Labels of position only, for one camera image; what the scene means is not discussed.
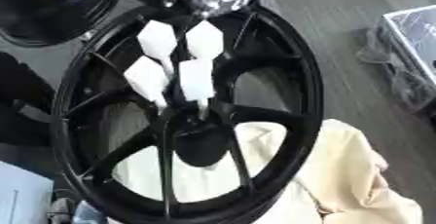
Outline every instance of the wheel spoke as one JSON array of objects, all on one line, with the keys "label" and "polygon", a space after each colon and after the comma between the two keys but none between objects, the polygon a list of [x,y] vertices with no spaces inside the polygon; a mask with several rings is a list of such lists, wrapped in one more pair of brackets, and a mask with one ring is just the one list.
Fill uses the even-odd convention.
[{"label": "wheel spoke", "polygon": [[158,143],[159,166],[161,170],[162,194],[163,194],[163,214],[170,218],[174,205],[177,201],[175,198],[174,188],[172,185],[172,141],[162,135],[162,141]]},{"label": "wheel spoke", "polygon": [[108,92],[98,93],[70,109],[65,113],[64,118],[74,118],[93,109],[103,109],[110,104],[126,100],[129,93],[132,93],[132,90],[129,86],[124,86]]},{"label": "wheel spoke", "polygon": [[122,160],[128,158],[132,154],[156,144],[155,137],[148,127],[139,133],[135,134],[128,141],[124,142],[120,147],[110,152],[106,157],[90,167],[82,178],[87,181],[104,181],[111,178],[113,168]]},{"label": "wheel spoke", "polygon": [[125,76],[123,74],[123,72],[114,64],[112,63],[112,61],[110,61],[109,59],[107,59],[105,56],[96,53],[96,52],[91,52],[89,53],[89,55],[91,57],[95,57],[97,60],[99,60],[104,66],[106,66],[109,71],[114,74],[115,77],[121,79],[121,80],[125,80]]},{"label": "wheel spoke", "polygon": [[248,170],[247,163],[243,158],[242,150],[240,148],[239,142],[237,141],[236,133],[233,127],[229,128],[230,135],[230,153],[235,161],[237,172],[240,178],[240,184],[242,187],[248,189],[249,193],[254,192],[254,184],[251,179],[250,172]]},{"label": "wheel spoke", "polygon": [[239,34],[237,35],[237,38],[234,41],[233,49],[237,50],[240,45],[242,44],[242,41],[245,39],[248,30],[250,29],[251,24],[254,20],[257,19],[257,13],[252,13],[250,16],[248,16],[247,20],[243,24],[242,29],[240,30]]},{"label": "wheel spoke", "polygon": [[134,102],[144,112],[150,122],[156,121],[159,118],[159,109],[156,104],[150,102],[142,95],[134,93],[132,102]]}]

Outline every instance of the rim lip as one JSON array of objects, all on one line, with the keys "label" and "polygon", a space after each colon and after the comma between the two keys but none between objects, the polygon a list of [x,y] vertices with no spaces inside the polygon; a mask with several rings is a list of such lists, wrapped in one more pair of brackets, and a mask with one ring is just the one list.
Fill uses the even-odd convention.
[{"label": "rim lip", "polygon": [[[109,17],[109,15],[111,14],[112,10],[115,8],[115,6],[117,6],[119,0],[102,0],[101,2],[103,3],[103,5],[100,5],[99,6],[100,9],[98,10],[99,13],[101,14],[101,16],[97,19],[91,20],[93,22],[91,22],[91,24],[90,24],[90,29],[94,29],[99,24],[101,24],[105,19],[107,19]],[[46,42],[44,40],[35,40],[35,39],[27,40],[27,39],[16,38],[13,35],[9,35],[8,33],[2,31],[1,29],[0,29],[0,37],[5,39],[9,43],[16,45],[16,46],[19,46],[19,47],[44,48],[44,47],[60,45],[60,44],[64,44],[66,42],[69,42],[75,38],[78,38],[79,36],[81,36],[82,34],[87,32],[87,30],[86,29],[78,29],[75,32],[76,33],[71,34],[69,37],[62,38],[62,39],[59,39],[59,40],[53,41],[53,42]]]},{"label": "rim lip", "polygon": [[[99,31],[88,43],[88,45],[83,48],[82,51],[73,60],[67,72],[65,73],[65,76],[55,97],[52,120],[52,135],[54,139],[55,156],[62,167],[66,179],[73,186],[73,188],[79,191],[79,193],[84,198],[86,198],[87,201],[89,201],[99,209],[102,209],[105,213],[108,213],[109,216],[113,216],[114,218],[125,221],[126,223],[130,223],[129,221],[134,219],[134,223],[146,224],[154,223],[156,220],[163,220],[164,218],[144,214],[136,211],[135,209],[126,208],[125,206],[116,204],[114,202],[110,203],[110,205],[103,202],[102,200],[104,198],[98,196],[98,194],[95,194],[95,192],[91,192],[88,186],[83,185],[79,181],[78,177],[74,173],[72,165],[69,164],[69,159],[66,157],[65,149],[63,148],[62,144],[64,142],[64,137],[66,137],[65,135],[69,133],[68,129],[65,128],[65,121],[62,118],[62,107],[65,107],[65,104],[68,105],[71,98],[67,98],[65,95],[69,94],[69,96],[71,96],[71,94],[73,94],[72,91],[74,90],[76,83],[78,82],[78,72],[81,71],[87,63],[86,59],[84,58],[85,54],[89,51],[89,48],[94,48],[95,50],[101,48],[101,46],[103,46],[107,40],[118,34],[120,30],[125,28],[126,25],[132,24],[135,20],[137,20],[137,17],[144,17],[144,12],[146,12],[144,8],[146,7],[140,7],[131,10],[117,17],[105,28],[103,28],[103,30]],[[312,95],[317,95],[317,98],[312,98],[313,102],[309,103],[311,104],[313,111],[310,113],[310,115],[312,116],[312,119],[314,119],[314,121],[311,121],[307,124],[308,134],[304,136],[304,138],[302,138],[296,156],[293,159],[293,164],[289,165],[286,170],[281,173],[280,177],[277,178],[274,184],[265,187],[270,189],[269,192],[265,192],[266,190],[264,188],[262,192],[256,194],[256,196],[253,198],[236,200],[235,207],[233,209],[222,210],[222,212],[224,213],[222,214],[221,218],[217,218],[217,216],[210,216],[212,214],[206,214],[190,219],[173,218],[173,223],[217,223],[221,221],[226,221],[225,223],[227,223],[227,221],[229,220],[230,222],[232,222],[232,220],[236,219],[237,216],[243,215],[248,217],[255,215],[253,211],[258,212],[260,210],[259,208],[261,208],[261,205],[265,205],[267,201],[273,199],[281,192],[283,188],[285,188],[287,183],[292,179],[292,177],[300,169],[303,162],[306,160],[316,140],[323,117],[323,88],[320,71],[313,56],[313,53],[304,41],[304,39],[284,19],[280,18],[275,13],[265,8],[259,8],[259,11],[266,15],[269,20],[274,21],[274,25],[277,26],[277,31],[280,33],[281,36],[292,36],[292,40],[299,46],[299,48],[302,49],[302,53],[305,54],[305,56],[303,57],[306,60],[305,63],[310,66],[310,70],[312,71],[312,74],[310,74],[310,76],[313,88],[309,90]],[[157,10],[154,10],[154,12],[152,10],[152,13],[147,14],[147,17],[157,12]]]}]

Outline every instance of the concrete floor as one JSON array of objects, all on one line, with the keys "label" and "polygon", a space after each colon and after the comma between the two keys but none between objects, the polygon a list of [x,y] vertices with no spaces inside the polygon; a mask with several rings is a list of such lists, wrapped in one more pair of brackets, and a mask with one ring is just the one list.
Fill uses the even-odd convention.
[{"label": "concrete floor", "polygon": [[[386,177],[401,194],[423,207],[425,223],[436,222],[436,134],[427,121],[405,112],[395,102],[377,67],[356,58],[365,31],[382,14],[436,0],[265,0],[307,39],[321,67],[326,92],[326,118],[363,130],[390,163]],[[114,15],[134,7],[122,0]],[[80,50],[79,41],[43,50],[13,47],[0,40],[0,50],[28,63],[54,87]],[[50,177],[59,177],[50,151],[0,146],[0,159]]]}]

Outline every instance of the black object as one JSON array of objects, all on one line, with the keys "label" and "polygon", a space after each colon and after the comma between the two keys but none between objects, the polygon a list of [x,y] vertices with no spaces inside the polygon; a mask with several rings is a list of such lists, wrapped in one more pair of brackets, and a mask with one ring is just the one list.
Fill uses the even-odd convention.
[{"label": "black object", "polygon": [[24,47],[59,44],[92,29],[117,0],[0,0],[0,34]]},{"label": "black object", "polygon": [[[54,153],[66,178],[88,202],[127,224],[253,222],[275,203],[316,140],[322,121],[323,96],[320,72],[312,52],[291,25],[264,8],[210,19],[223,30],[226,51],[215,59],[217,94],[210,100],[209,117],[203,128],[193,132],[187,126],[189,121],[185,122],[197,116],[195,105],[170,100],[170,106],[159,116],[156,106],[133,92],[122,76],[142,55],[135,36],[150,19],[175,27],[181,41],[172,56],[173,61],[189,58],[181,36],[194,24],[190,17],[139,8],[98,32],[72,62],[54,101]],[[236,79],[248,71],[266,67],[273,68],[273,77],[282,85],[279,91],[290,98],[286,105],[295,100],[298,107],[292,113],[235,104]],[[297,88],[292,93],[289,92],[291,84]],[[109,111],[111,105],[128,102],[143,110],[150,126],[101,156],[96,147],[107,142],[101,128],[103,120],[107,121],[103,112]],[[253,178],[233,131],[234,125],[251,121],[276,122],[288,130],[273,160]],[[215,199],[179,203],[172,188],[172,155],[186,152],[189,146],[180,143],[178,145],[184,147],[176,147],[175,139],[183,141],[180,138],[190,135],[201,147],[211,131],[222,133],[219,141],[211,144],[217,145],[218,150],[213,155],[214,160],[222,156],[223,148],[230,151],[241,186]],[[159,150],[163,201],[136,195],[112,177],[117,163],[150,146]],[[196,160],[195,154],[182,156],[185,155],[185,161],[199,167],[214,162]]]},{"label": "black object", "polygon": [[26,117],[17,101],[50,113],[54,90],[27,65],[0,53],[0,142],[23,146],[48,146],[50,125]]}]

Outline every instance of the gray carpet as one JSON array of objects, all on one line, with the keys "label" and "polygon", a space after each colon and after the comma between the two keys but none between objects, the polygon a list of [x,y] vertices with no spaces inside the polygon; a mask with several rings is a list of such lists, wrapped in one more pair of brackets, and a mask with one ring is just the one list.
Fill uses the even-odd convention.
[{"label": "gray carpet", "polygon": [[[395,102],[381,71],[358,61],[356,53],[364,46],[366,29],[382,14],[433,2],[436,0],[265,0],[302,33],[315,52],[324,76],[326,118],[342,120],[365,132],[390,163],[386,177],[391,185],[422,205],[429,224],[436,223],[436,134],[425,120]],[[123,0],[115,15],[133,5],[131,0]],[[27,62],[54,86],[79,49],[77,41],[39,51],[0,43],[0,50]],[[0,159],[50,174],[47,164],[54,165],[42,159],[45,154],[47,151],[0,148]]]}]

